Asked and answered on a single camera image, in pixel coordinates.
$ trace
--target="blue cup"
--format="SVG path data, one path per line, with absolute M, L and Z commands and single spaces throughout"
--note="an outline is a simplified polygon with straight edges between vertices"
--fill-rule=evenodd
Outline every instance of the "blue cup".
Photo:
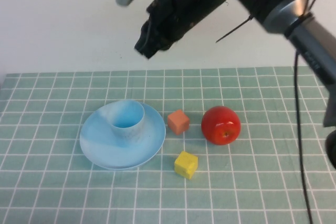
M 140 102 L 120 100 L 109 104 L 109 109 L 100 112 L 111 126 L 115 139 L 121 146 L 138 144 L 143 139 L 145 110 Z

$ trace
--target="grid pattern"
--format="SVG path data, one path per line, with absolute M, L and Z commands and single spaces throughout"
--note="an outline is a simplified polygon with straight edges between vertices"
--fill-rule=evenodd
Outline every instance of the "grid pattern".
M 0 90 L 0 223 L 308 223 L 298 164 L 291 67 L 8 74 Z M 304 163 L 314 223 L 336 219 L 336 172 L 324 153 L 328 93 L 299 70 Z M 166 120 L 183 109 L 190 129 L 167 129 L 145 165 L 111 172 L 89 162 L 80 127 L 99 107 L 144 101 Z M 206 142 L 203 113 L 235 110 L 239 139 Z M 192 180 L 173 170 L 198 156 Z

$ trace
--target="cup rim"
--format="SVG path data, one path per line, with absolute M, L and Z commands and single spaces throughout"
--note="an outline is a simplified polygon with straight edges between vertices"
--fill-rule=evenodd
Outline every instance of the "cup rim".
M 121 129 L 121 130 L 128 130 L 128 129 L 131 129 L 131 128 L 133 128 L 133 127 L 138 126 L 141 122 L 143 122 L 144 117 L 145 117 L 145 108 L 142 106 L 142 104 L 141 104 L 140 102 L 138 102 L 138 101 L 136 101 L 136 100 L 133 100 L 133 99 L 124 99 L 124 100 L 116 101 L 116 102 L 114 102 L 114 103 L 121 103 L 121 102 L 134 102 L 134 103 L 136 103 L 137 105 L 139 105 L 139 106 L 141 107 L 141 109 L 142 109 L 142 117 L 141 117 L 141 119 L 140 119 L 140 121 L 139 121 L 138 123 L 136 123 L 135 125 L 129 126 L 129 127 L 118 127 L 118 126 L 115 126 L 115 125 L 113 125 L 112 123 L 110 123 L 110 126 L 111 126 L 111 127 L 114 127 L 114 128 L 116 128 L 116 129 Z

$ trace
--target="apple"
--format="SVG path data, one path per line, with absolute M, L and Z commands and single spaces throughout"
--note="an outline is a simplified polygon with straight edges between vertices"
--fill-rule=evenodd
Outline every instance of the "apple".
M 205 112 L 201 128 L 203 135 L 211 143 L 229 144 L 240 134 L 240 120 L 228 107 L 216 106 Z

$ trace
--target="blue saucer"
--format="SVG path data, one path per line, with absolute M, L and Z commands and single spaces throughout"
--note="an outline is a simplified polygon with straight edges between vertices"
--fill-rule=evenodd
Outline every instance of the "blue saucer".
M 143 139 L 139 144 L 120 146 L 111 126 L 101 116 L 109 109 L 105 105 L 91 114 L 80 132 L 80 147 L 94 164 L 110 169 L 125 170 L 149 161 L 162 147 L 166 127 L 161 115 L 151 106 L 141 103 L 145 110 Z

